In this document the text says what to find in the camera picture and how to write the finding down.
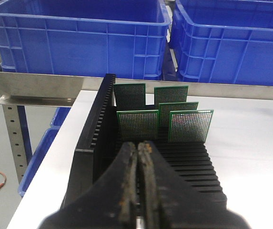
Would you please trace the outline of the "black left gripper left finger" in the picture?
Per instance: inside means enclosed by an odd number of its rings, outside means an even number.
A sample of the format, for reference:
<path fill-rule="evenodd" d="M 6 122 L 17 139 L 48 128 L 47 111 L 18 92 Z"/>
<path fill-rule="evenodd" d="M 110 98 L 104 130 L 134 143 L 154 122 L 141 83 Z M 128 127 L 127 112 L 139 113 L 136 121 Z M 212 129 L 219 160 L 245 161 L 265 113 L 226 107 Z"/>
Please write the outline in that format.
<path fill-rule="evenodd" d="M 46 217 L 41 229 L 134 229 L 137 150 L 125 142 L 94 185 L 76 201 Z"/>

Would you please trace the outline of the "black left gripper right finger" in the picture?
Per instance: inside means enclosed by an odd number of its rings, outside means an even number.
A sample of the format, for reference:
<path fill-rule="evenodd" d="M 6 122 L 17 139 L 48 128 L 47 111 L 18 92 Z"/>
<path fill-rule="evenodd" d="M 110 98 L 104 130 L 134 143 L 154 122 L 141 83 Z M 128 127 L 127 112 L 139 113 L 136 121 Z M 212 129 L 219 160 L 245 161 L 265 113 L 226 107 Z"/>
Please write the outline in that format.
<path fill-rule="evenodd" d="M 212 180 L 185 181 L 151 141 L 138 145 L 141 203 L 148 229 L 248 229 L 226 208 L 227 198 Z"/>

